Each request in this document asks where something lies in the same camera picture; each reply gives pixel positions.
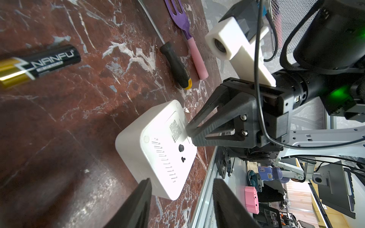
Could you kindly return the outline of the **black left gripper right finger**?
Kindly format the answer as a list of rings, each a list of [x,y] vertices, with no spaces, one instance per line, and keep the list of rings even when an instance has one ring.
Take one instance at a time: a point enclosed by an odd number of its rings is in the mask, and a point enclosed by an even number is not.
[[[223,179],[214,179],[213,204],[219,228],[259,228]]]

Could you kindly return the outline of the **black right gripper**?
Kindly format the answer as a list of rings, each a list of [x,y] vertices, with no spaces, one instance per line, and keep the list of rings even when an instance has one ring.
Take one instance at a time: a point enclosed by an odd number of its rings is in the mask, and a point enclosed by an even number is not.
[[[195,146],[227,146],[262,148],[272,145],[260,126],[259,111],[268,135],[282,144],[289,142],[293,111],[308,100],[306,71],[274,73],[276,87],[255,85],[242,79],[224,80],[203,108],[187,125],[187,133]]]

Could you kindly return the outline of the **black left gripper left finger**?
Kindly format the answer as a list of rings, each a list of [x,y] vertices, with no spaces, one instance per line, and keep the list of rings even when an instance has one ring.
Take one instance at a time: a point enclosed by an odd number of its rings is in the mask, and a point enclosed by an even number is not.
[[[142,180],[122,207],[105,225],[106,228],[147,228],[149,222],[152,183]]]

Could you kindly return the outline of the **black handled screwdriver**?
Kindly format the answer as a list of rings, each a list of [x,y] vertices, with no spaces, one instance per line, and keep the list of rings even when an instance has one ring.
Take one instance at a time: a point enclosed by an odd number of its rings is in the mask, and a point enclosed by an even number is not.
[[[156,32],[158,38],[160,39],[162,46],[160,47],[161,53],[166,57],[172,75],[175,79],[175,81],[181,86],[181,88],[185,90],[191,89],[193,83],[192,80],[185,68],[185,66],[182,64],[178,56],[176,55],[176,52],[170,42],[165,42],[160,31],[158,30],[157,26],[155,25],[152,17],[150,16],[146,6],[144,5],[142,0],[137,0],[139,5],[141,6],[144,14],[146,15],[148,21],[150,22],[151,26],[153,27],[154,31]]]

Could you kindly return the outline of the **black gold AA battery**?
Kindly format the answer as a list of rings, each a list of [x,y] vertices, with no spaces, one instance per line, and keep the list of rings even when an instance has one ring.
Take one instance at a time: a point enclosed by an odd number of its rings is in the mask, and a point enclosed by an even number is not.
[[[23,57],[1,60],[1,89],[36,80],[51,71],[79,62],[81,55],[72,45],[53,47]]]

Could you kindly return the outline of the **white battery cover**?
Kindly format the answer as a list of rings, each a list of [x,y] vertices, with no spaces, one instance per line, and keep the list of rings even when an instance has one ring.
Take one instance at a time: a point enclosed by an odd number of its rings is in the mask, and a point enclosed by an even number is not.
[[[191,144],[191,139],[188,137],[184,118],[182,119],[177,111],[175,111],[166,121],[168,135],[174,144]]]

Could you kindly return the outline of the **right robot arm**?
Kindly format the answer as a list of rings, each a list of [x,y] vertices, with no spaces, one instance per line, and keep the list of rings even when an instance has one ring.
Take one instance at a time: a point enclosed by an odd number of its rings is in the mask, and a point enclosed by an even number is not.
[[[285,41],[282,70],[271,74],[238,24],[242,3],[206,35],[212,52],[231,62],[238,78],[218,86],[187,125],[196,146],[261,148],[269,143],[294,150],[363,144],[362,130],[349,136],[322,130],[299,136],[292,112],[319,97],[330,116],[365,120],[365,3],[317,1]]]

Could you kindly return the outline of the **pink box in background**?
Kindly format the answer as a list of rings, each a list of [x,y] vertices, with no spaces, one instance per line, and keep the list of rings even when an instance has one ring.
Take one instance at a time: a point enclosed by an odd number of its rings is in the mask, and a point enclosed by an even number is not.
[[[248,212],[259,214],[259,201],[255,187],[246,186],[245,189],[245,206]]]

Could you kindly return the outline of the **aluminium front rail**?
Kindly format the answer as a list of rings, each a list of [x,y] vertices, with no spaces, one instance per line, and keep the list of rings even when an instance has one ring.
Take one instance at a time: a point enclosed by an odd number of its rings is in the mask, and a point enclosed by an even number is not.
[[[189,228],[217,227],[213,205],[213,182],[215,179],[223,179],[227,183],[229,179],[228,175],[225,175],[224,178],[220,176],[215,164],[219,152],[221,149],[215,147]]]

